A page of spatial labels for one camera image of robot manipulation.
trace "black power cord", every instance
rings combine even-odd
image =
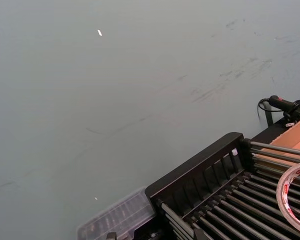
[[[262,109],[263,111],[265,111],[265,112],[270,112],[270,113],[283,112],[283,110],[268,110],[268,109],[265,109],[264,107],[260,106],[260,104],[263,104],[264,102],[269,102],[269,98],[263,98],[263,99],[261,99],[261,100],[258,102],[258,107],[259,107],[260,109]],[[297,101],[295,101],[293,104],[294,104],[293,110],[296,109],[296,108],[298,108],[298,107],[300,107],[300,99],[297,100]]]
[[[269,110],[269,109],[266,109],[266,108],[261,106],[261,104],[266,103],[266,102],[269,103],[270,105],[276,106],[277,108],[280,108],[280,109],[282,107],[282,109],[285,109],[285,110]],[[297,100],[297,101],[294,101],[294,102],[288,102],[288,101],[285,101],[285,100],[283,100],[282,98],[280,98],[278,96],[271,96],[270,98],[263,98],[258,102],[257,114],[258,114],[258,117],[260,118],[259,108],[262,109],[263,111],[267,112],[267,113],[283,112],[283,116],[288,121],[293,120],[294,122],[296,122],[296,118],[295,118],[296,115],[294,114],[294,117],[292,117],[291,114],[293,112],[297,111],[299,107],[300,107],[300,99]]]
[[[268,110],[263,108],[262,106],[260,106],[260,104],[263,104],[264,102],[269,102],[269,98],[263,98],[258,102],[258,107],[260,109],[262,109],[265,112],[269,112],[269,113],[278,113],[278,112],[283,112],[283,110]]]

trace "metal rod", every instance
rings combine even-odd
[[[251,152],[254,154],[259,154],[259,155],[263,155],[263,156],[267,156],[267,157],[271,157],[271,158],[275,158],[275,159],[281,159],[281,160],[285,160],[285,161],[290,161],[296,164],[300,163],[300,159],[298,158],[293,158],[293,157],[289,157],[289,156],[283,156],[280,154],[275,154],[275,153],[271,153],[271,152],[267,152],[267,151],[262,151],[259,149],[251,149]]]
[[[248,193],[250,193],[250,194],[253,194],[253,195],[255,195],[255,196],[258,196],[259,198],[265,199],[265,200],[267,200],[267,201],[269,201],[269,202],[271,202],[271,203],[273,203],[273,204],[275,204],[275,205],[278,204],[277,201],[276,201],[276,199],[274,199],[273,197],[267,196],[267,195],[265,195],[265,194],[263,194],[263,193],[261,193],[261,192],[258,192],[258,191],[256,191],[256,190],[253,190],[253,189],[251,189],[251,188],[249,188],[249,187],[246,187],[246,186],[244,186],[244,185],[242,185],[242,184],[239,185],[238,188],[239,188],[239,189],[242,189],[242,190],[245,190],[246,192],[248,192]]]
[[[274,180],[274,181],[276,182],[275,185],[277,185],[277,183],[278,183],[278,181],[279,181],[279,179],[280,179],[279,177],[270,175],[270,174],[265,173],[265,172],[262,172],[262,171],[260,171],[260,170],[257,170],[256,173],[257,173],[258,175],[262,175],[262,176],[264,176],[264,177],[266,177],[266,178],[270,178],[270,179]],[[296,183],[293,183],[293,182],[292,182],[292,183],[290,183],[290,188],[291,188],[291,187],[300,189],[300,184],[296,184]]]
[[[256,169],[268,171],[268,172],[271,172],[271,173],[274,173],[274,174],[278,174],[278,175],[282,175],[282,174],[284,173],[283,171],[274,169],[274,168],[272,168],[272,167],[263,166],[263,165],[260,165],[260,164],[258,164],[258,163],[255,163],[255,164],[254,164],[254,167],[255,167]]]
[[[184,237],[185,237],[186,239],[189,239],[189,240],[192,240],[192,239],[193,239],[191,236],[189,236],[189,235],[186,233],[186,231],[185,231],[180,225],[178,225],[178,223],[176,223],[175,220],[173,220],[173,218],[172,218],[171,216],[169,216],[169,215],[167,215],[167,214],[166,214],[165,216],[166,216],[167,219],[170,220],[170,225],[171,225],[174,229],[176,229],[176,230],[178,230],[179,232],[181,232],[181,233],[184,235]]]
[[[201,229],[204,233],[204,235],[208,238],[208,240],[214,240],[208,233],[206,233],[201,227],[199,227],[198,224],[196,224],[195,222],[192,223],[192,226],[195,228],[195,229]]]
[[[275,206],[278,205],[277,200],[276,200],[275,198],[273,198],[273,197],[267,196],[267,195],[265,195],[265,194],[263,194],[263,193],[261,193],[261,192],[258,192],[258,191],[256,191],[256,190],[253,190],[253,189],[251,189],[251,188],[249,188],[249,187],[246,187],[246,186],[244,186],[244,185],[242,185],[242,184],[241,184],[238,188],[239,188],[239,189],[243,189],[243,190],[245,190],[246,192],[251,193],[251,194],[253,194],[253,195],[255,195],[255,196],[258,196],[258,197],[260,197],[260,198],[262,198],[262,199],[268,200],[269,202],[273,203]],[[240,191],[238,191],[238,190],[233,190],[233,192],[234,192],[235,194],[237,194],[237,195],[243,197],[243,198],[249,199],[249,200],[252,201],[252,202],[258,201],[258,200],[254,199],[254,198],[252,198],[252,197],[250,197],[250,196],[248,196],[248,195],[245,195],[244,193],[242,193],[242,192],[240,192]],[[267,204],[264,204],[263,202],[260,202],[260,201],[258,201],[258,202],[259,202],[259,205],[262,205],[263,208],[265,208],[265,209],[270,209],[270,211],[274,211],[277,215],[283,217],[282,213],[281,213],[279,210],[277,210],[277,209],[275,209],[275,208],[273,208],[273,207],[271,207],[271,206],[268,206]],[[296,208],[296,207],[294,207],[294,206],[290,206],[290,208],[291,208],[294,212],[298,213],[298,215],[300,216],[300,209],[298,209],[298,208]]]
[[[249,216],[248,214],[246,214],[245,212],[241,211],[240,209],[238,209],[235,206],[232,206],[231,204],[227,203],[224,200],[221,200],[220,203],[225,206],[226,208],[234,211],[236,214],[240,215],[242,218],[246,219],[247,221],[251,222],[252,224],[258,226],[259,228],[266,230],[268,233],[270,233],[271,235],[281,239],[281,240],[291,240],[290,238],[286,237],[285,235],[281,234],[280,232],[272,229],[271,227],[269,227],[268,225],[264,224],[263,222],[255,219],[252,216]]]
[[[187,238],[182,237],[182,236],[179,234],[180,232],[178,233],[176,229],[173,230],[173,233],[176,235],[176,237],[177,237],[178,239],[181,239],[181,240],[182,240],[182,239],[187,239]]]
[[[254,179],[254,180],[257,180],[257,181],[259,181],[259,182],[262,182],[262,183],[265,183],[265,184],[268,184],[268,185],[270,185],[270,186],[272,186],[272,187],[277,188],[277,183],[275,183],[275,182],[273,182],[273,181],[269,181],[269,180],[264,179],[264,178],[261,178],[261,177],[258,177],[258,176],[256,176],[256,175],[251,174],[251,175],[250,175],[250,179]],[[300,191],[295,190],[295,189],[291,189],[291,188],[290,188],[290,189],[289,189],[289,193],[292,193],[292,194],[295,194],[295,195],[300,196]]]
[[[161,208],[169,214],[176,223],[178,223],[185,231],[187,234],[190,235],[190,237],[194,237],[194,230],[186,224],[174,211],[172,211],[165,203],[161,204]]]
[[[221,218],[219,218],[217,215],[213,214],[212,212],[208,211],[206,213],[210,218],[212,218],[213,220],[215,220],[218,224],[220,224],[221,226],[223,226],[225,229],[227,229],[229,232],[231,232],[232,234],[234,234],[237,238],[241,239],[241,240],[249,240],[249,238],[247,238],[246,236],[244,236],[242,233],[240,233],[239,231],[237,231],[235,228],[233,228],[232,226],[230,226],[228,223],[226,223],[225,221],[223,221]]]
[[[289,166],[287,164],[279,163],[279,162],[275,162],[275,161],[271,161],[271,160],[263,158],[261,156],[258,156],[258,157],[257,156],[253,156],[252,160],[254,160],[254,161],[261,161],[261,162],[268,163],[268,164],[273,164],[273,165],[284,167],[284,168],[287,168],[287,169],[291,168],[291,166]]]
[[[203,217],[200,217],[200,221],[206,225],[211,231],[213,231],[216,235],[218,235],[219,239],[223,240],[231,240],[229,237],[227,237],[222,231],[217,229],[214,225],[212,225],[210,222],[208,222]]]
[[[261,240],[270,240],[269,238],[267,238],[266,236],[264,236],[263,234],[261,234],[260,232],[254,230],[252,227],[246,225],[245,223],[243,223],[242,221],[240,221],[239,219],[237,219],[236,217],[232,216],[230,213],[228,213],[227,211],[221,209],[218,206],[214,206],[213,207],[217,212],[219,212],[220,214],[224,215],[225,217],[227,217],[228,219],[231,220],[231,222],[236,223],[237,225],[241,226],[243,230],[245,230],[246,232],[258,237]]]
[[[259,189],[261,189],[261,190],[263,190],[263,191],[266,191],[266,192],[268,192],[268,193],[270,193],[270,194],[276,195],[276,191],[275,191],[275,190],[272,190],[271,188],[262,186],[262,185],[260,185],[260,184],[255,183],[255,182],[252,182],[252,181],[250,181],[250,180],[245,180],[245,183],[247,183],[247,184],[249,184],[249,185],[251,185],[251,186],[254,186],[254,187],[256,187],[256,188],[259,188]],[[288,200],[289,200],[290,202],[292,202],[292,203],[295,203],[295,204],[299,204],[299,205],[300,205],[300,200],[297,199],[297,198],[295,198],[295,197],[288,196]]]
[[[280,216],[284,219],[282,213],[278,209],[275,209],[274,207],[269,206],[268,204],[265,204],[264,202],[259,201],[255,198],[251,197],[251,196],[248,196],[248,195],[246,195],[243,192],[240,192],[238,190],[233,190],[233,193],[235,193],[236,195],[246,199],[248,202],[256,204],[256,205],[262,207],[263,209],[266,209],[267,211],[272,212],[272,213],[276,214],[277,216]]]
[[[251,141],[250,144],[252,146],[258,146],[258,147],[265,148],[265,149],[276,150],[276,151],[280,151],[280,152],[284,152],[284,153],[288,153],[288,154],[300,155],[300,150],[298,150],[298,149],[287,148],[287,147],[283,147],[283,146],[274,146],[274,145],[265,144],[265,143],[256,142],[256,141]]]
[[[279,226],[281,227],[284,231],[290,232],[292,234],[294,234],[295,236],[300,238],[300,232],[296,231],[294,228],[292,228],[291,226],[283,223],[282,221],[268,215],[265,214],[263,211],[249,205],[246,204],[245,202],[239,200],[238,198],[227,194],[226,198],[233,204],[237,205],[240,208],[246,209],[248,210],[250,213],[254,214],[255,216],[259,216],[262,217],[263,219],[265,219],[270,225],[274,225],[274,226]]]

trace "black frame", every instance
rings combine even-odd
[[[145,190],[145,194],[152,203],[153,207],[155,208],[156,212],[160,212],[160,204],[162,202],[165,202],[168,198],[171,198],[173,196],[173,199],[177,204],[178,199],[175,199],[174,193],[176,191],[183,190],[184,195],[186,196],[186,199],[188,202],[190,202],[186,190],[185,190],[185,184],[189,181],[194,181],[195,177],[198,175],[202,175],[204,177],[204,171],[206,171],[211,166],[214,166],[217,162],[221,162],[223,169],[224,169],[224,176],[226,179],[223,182],[220,182],[218,180],[218,176],[216,174],[215,169],[213,168],[213,173],[215,175],[215,178],[218,182],[218,187],[214,189],[210,189],[210,193],[208,197],[200,197],[200,202],[191,205],[190,202],[190,208],[191,210],[188,212],[183,212],[181,210],[173,209],[178,215],[180,215],[182,218],[190,217],[191,213],[193,213],[198,206],[202,205],[204,202],[206,202],[208,199],[213,197],[215,194],[217,194],[221,189],[223,189],[225,186],[230,184],[233,179],[238,177],[239,175],[242,175],[243,172],[249,168],[250,162],[244,161],[244,159],[247,159],[244,157],[244,149],[242,149],[242,141],[244,140],[244,136],[242,133],[239,132],[230,132],[226,135],[224,135],[222,138],[175,168],[170,173],[166,174],[150,186],[148,186]],[[242,168],[238,169],[238,166],[236,166],[236,161],[234,159],[234,156],[232,155],[232,150],[236,149],[238,152],[238,159],[242,166]],[[224,165],[224,156],[229,154],[229,159],[231,160],[233,167],[234,167],[234,174],[228,175],[227,171],[225,169]]]

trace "red label on tape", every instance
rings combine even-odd
[[[298,174],[298,175],[299,175],[299,174],[300,174],[300,169],[299,169],[298,171],[296,171],[295,174]]]

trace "scuff mark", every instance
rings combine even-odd
[[[213,89],[210,89],[206,92],[204,92],[203,94],[201,94],[199,97],[197,97],[196,99],[194,99],[192,101],[192,103],[196,103],[196,102],[202,102],[203,100],[207,99],[208,97],[210,97],[212,95],[212,93],[217,89],[218,87],[215,87]]]
[[[25,178],[25,177],[28,177],[29,175],[31,175],[32,173],[38,171],[39,169],[38,168],[35,168],[35,169],[32,169],[28,172],[26,172],[22,177]]]
[[[96,131],[96,130],[92,130],[90,127],[86,127],[85,129],[88,130],[91,133],[94,133],[94,134],[104,135],[102,132],[99,132],[99,131]]]
[[[219,76],[222,77],[222,76],[225,76],[225,77],[228,77],[230,74],[232,74],[232,71],[228,71],[226,73],[222,73],[220,74]]]
[[[291,55],[291,57],[297,56],[297,55],[299,55],[299,54],[300,54],[300,52],[299,52],[299,51],[296,51],[294,54]]]
[[[258,67],[257,71],[255,71],[251,77],[252,79],[261,74],[264,70],[271,67],[272,59],[268,59],[262,62],[262,64]]]
[[[152,116],[153,116],[152,114],[149,114],[145,117],[142,117],[142,118],[139,119],[139,122],[143,122],[144,120],[147,120],[148,118],[151,118]]]
[[[234,79],[238,79],[245,71],[240,71],[234,76]]]
[[[195,89],[193,89],[191,91],[190,96],[193,96],[193,95],[198,94],[198,93],[200,93],[200,89],[199,88],[195,88]]]
[[[230,28],[230,27],[234,26],[236,24],[236,22],[237,22],[237,20],[235,19],[235,20],[229,22],[227,25],[225,25],[225,27]]]
[[[285,43],[286,44],[292,44],[292,43],[294,43],[294,42],[296,42],[297,40],[287,40],[287,41],[285,41]]]
[[[177,82],[181,82],[181,81],[182,81],[185,77],[187,77],[187,76],[188,76],[188,74],[185,74],[185,75],[183,75],[183,76],[178,77],[178,78],[175,79],[174,81],[172,81],[172,82],[168,83],[167,85],[165,85],[165,86],[159,88],[159,90],[157,91],[157,93],[160,93],[162,90],[167,89],[167,88],[173,86],[173,85],[176,84]]]
[[[287,38],[289,38],[290,37],[290,35],[288,35],[288,36],[276,36],[275,38],[274,38],[274,40],[284,40],[284,39],[287,39]]]
[[[2,189],[2,188],[4,188],[4,187],[7,187],[7,186],[9,186],[9,185],[12,185],[12,184],[14,184],[14,183],[16,183],[16,182],[14,182],[14,181],[8,181],[8,182],[6,182],[6,183],[4,183],[4,184],[1,184],[1,185],[0,185],[0,189]]]
[[[178,80],[178,81],[182,81],[182,80],[183,80],[185,77],[187,77],[187,76],[188,76],[187,74],[186,74],[186,75],[183,75],[183,76],[180,76],[180,77],[177,78],[177,80]]]

